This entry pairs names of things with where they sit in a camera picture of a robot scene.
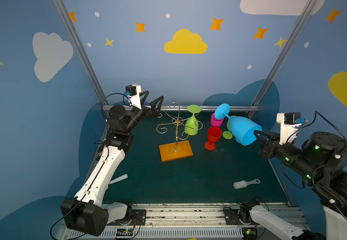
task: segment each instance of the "white cloud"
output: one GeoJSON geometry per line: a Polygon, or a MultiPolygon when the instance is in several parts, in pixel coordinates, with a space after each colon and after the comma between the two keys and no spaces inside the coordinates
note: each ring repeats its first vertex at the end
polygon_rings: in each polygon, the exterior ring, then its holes
{"type": "Polygon", "coordinates": [[[48,82],[72,58],[74,50],[68,41],[56,33],[38,32],[33,36],[32,47],[37,58],[35,75],[41,82],[48,82]]]}
{"type": "MultiPolygon", "coordinates": [[[[247,14],[299,16],[308,0],[241,0],[240,10],[247,14]]],[[[317,0],[312,14],[323,6],[325,0],[317,0]]]]}

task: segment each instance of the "blue connector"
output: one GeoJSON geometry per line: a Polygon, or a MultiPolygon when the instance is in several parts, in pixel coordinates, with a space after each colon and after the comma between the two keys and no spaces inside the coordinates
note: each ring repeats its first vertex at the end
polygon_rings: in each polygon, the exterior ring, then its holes
{"type": "Polygon", "coordinates": [[[296,123],[303,124],[305,122],[305,118],[296,118],[296,123]]]}

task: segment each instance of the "green goblet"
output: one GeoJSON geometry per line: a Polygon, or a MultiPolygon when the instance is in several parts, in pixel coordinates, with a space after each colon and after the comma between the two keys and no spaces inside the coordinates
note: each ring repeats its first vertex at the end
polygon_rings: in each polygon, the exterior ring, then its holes
{"type": "Polygon", "coordinates": [[[223,132],[223,137],[225,139],[231,139],[233,137],[233,135],[232,135],[231,129],[229,127],[229,119],[228,119],[228,122],[227,122],[227,129],[228,129],[228,131],[224,131],[223,132]]]}
{"type": "Polygon", "coordinates": [[[188,135],[196,135],[198,132],[199,124],[197,122],[197,119],[195,118],[196,113],[200,113],[201,108],[198,105],[189,105],[188,106],[188,112],[192,113],[192,117],[188,119],[185,123],[184,131],[188,133],[188,135]]]}

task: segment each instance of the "orange wooden board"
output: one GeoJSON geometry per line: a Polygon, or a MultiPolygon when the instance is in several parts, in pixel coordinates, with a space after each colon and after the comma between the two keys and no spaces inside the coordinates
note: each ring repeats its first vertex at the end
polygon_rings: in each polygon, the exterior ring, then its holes
{"type": "Polygon", "coordinates": [[[159,145],[159,149],[162,162],[193,156],[191,145],[188,140],[178,142],[177,152],[175,152],[175,143],[159,145]]]}

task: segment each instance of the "dark green table surface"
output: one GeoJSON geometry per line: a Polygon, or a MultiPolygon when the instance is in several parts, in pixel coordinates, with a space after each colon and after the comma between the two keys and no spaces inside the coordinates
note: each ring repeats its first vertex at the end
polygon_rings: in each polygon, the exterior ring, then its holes
{"type": "MultiPolygon", "coordinates": [[[[175,126],[168,125],[165,134],[156,132],[160,123],[171,122],[163,113],[162,118],[144,118],[132,131],[133,145],[115,171],[113,179],[128,174],[128,179],[109,185],[103,199],[104,204],[123,200],[133,204],[146,203],[218,203],[244,202],[254,196],[266,202],[286,202],[268,160],[258,155],[257,141],[248,146],[220,138],[216,149],[204,147],[207,131],[211,127],[210,112],[201,112],[197,119],[204,127],[195,136],[190,136],[193,156],[162,162],[159,145],[175,142],[175,126]],[[234,189],[236,181],[260,179],[260,184],[234,189]]],[[[243,113],[231,113],[238,116],[243,113]]],[[[189,112],[180,116],[188,118],[189,112]]],[[[220,126],[226,131],[227,118],[220,126]]]]}

